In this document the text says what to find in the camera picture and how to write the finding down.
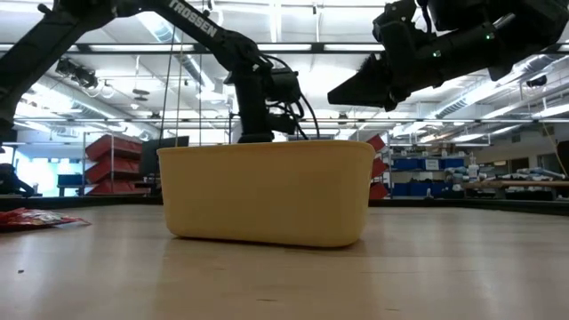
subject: black robotic arm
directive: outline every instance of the black robotic arm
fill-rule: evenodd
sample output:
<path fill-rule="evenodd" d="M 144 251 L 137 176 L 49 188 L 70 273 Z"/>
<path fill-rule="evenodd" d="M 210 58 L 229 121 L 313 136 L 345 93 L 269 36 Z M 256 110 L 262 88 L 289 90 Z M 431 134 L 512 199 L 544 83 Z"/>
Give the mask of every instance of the black robotic arm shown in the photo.
<path fill-rule="evenodd" d="M 411 93 L 488 68 L 492 80 L 555 44 L 569 21 L 568 0 L 417 0 L 429 30 L 415 28 L 415 0 L 387 4 L 373 21 L 385 51 L 328 94 L 332 104 L 387 111 Z M 438 36 L 431 32 L 431 18 Z"/>
<path fill-rule="evenodd" d="M 183 0 L 60 0 L 44 18 L 0 59 L 0 129 L 12 127 L 20 97 L 83 34 L 114 18 L 156 12 L 208 48 L 229 71 L 226 84 L 236 87 L 243 126 L 240 142 L 270 142 L 272 131 L 292 133 L 297 119 L 291 114 L 271 115 L 266 100 L 287 105 L 300 103 L 297 74 L 274 65 L 257 44 L 226 30 Z"/>

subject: plastic container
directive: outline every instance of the plastic container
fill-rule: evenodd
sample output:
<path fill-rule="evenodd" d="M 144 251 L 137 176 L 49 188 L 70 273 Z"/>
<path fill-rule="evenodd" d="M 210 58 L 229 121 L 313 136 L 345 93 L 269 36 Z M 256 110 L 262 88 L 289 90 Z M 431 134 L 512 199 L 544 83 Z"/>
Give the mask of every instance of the plastic container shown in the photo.
<path fill-rule="evenodd" d="M 158 150 L 176 236 L 337 247 L 361 235 L 375 151 L 355 141 Z"/>

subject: workbench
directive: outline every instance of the workbench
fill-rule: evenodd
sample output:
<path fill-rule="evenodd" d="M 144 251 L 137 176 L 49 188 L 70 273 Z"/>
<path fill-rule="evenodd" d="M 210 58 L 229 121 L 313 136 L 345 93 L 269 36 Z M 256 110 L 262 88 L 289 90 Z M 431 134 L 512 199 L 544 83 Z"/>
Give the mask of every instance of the workbench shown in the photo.
<path fill-rule="evenodd" d="M 370 209 L 319 250 L 179 239 L 162 207 L 61 210 L 92 222 L 0 235 L 6 320 L 566 319 L 569 219 Z"/>
<path fill-rule="evenodd" d="M 568 188 L 569 181 L 521 181 L 521 180 L 489 180 L 479 182 L 469 182 L 462 184 L 464 189 L 495 189 L 496 198 L 505 199 L 506 189 L 510 187 L 542 187 L 549 188 L 553 199 L 557 198 L 556 188 Z"/>

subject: red shelf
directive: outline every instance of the red shelf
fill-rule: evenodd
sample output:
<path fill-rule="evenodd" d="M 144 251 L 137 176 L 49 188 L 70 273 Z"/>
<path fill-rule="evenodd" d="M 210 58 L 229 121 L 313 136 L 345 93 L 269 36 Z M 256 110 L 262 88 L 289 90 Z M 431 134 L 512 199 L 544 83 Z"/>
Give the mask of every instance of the red shelf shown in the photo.
<path fill-rule="evenodd" d="M 370 199 L 381 200 L 388 195 L 388 191 L 383 187 L 383 184 L 377 183 L 370 188 Z"/>
<path fill-rule="evenodd" d="M 90 183 L 98 183 L 101 180 L 110 178 L 111 159 L 105 156 L 85 172 L 85 177 Z M 133 160 L 115 157 L 115 180 L 139 180 L 139 163 Z"/>
<path fill-rule="evenodd" d="M 110 180 L 104 180 L 97 187 L 91 190 L 88 195 L 144 195 L 146 193 L 148 193 L 147 189 L 134 187 L 134 182 L 115 181 L 115 183 L 111 184 Z"/>
<path fill-rule="evenodd" d="M 112 137 L 107 134 L 87 147 L 85 153 L 89 160 L 99 162 L 102 157 L 110 156 L 111 145 Z M 115 137 L 115 157 L 140 160 L 141 152 L 142 144 Z"/>
<path fill-rule="evenodd" d="M 385 148 L 385 142 L 383 142 L 379 134 L 373 136 L 373 138 L 369 139 L 367 143 L 372 145 L 376 153 Z"/>

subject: wooden table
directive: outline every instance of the wooden table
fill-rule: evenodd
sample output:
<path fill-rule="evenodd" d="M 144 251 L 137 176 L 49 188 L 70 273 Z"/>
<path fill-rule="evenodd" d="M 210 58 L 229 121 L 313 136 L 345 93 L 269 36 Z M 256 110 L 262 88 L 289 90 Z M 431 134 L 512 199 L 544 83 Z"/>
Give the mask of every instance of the wooden table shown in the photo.
<path fill-rule="evenodd" d="M 506 189 L 510 187 L 543 187 L 551 188 L 553 198 L 557 198 L 556 188 L 568 188 L 569 181 L 521 181 L 521 180 L 490 180 L 482 182 L 470 182 L 462 184 L 464 189 L 495 189 L 496 197 L 500 199 L 506 198 Z"/>
<path fill-rule="evenodd" d="M 316 250 L 183 240 L 159 206 L 0 235 L 6 320 L 566 319 L 569 219 L 372 209 L 362 240 Z"/>

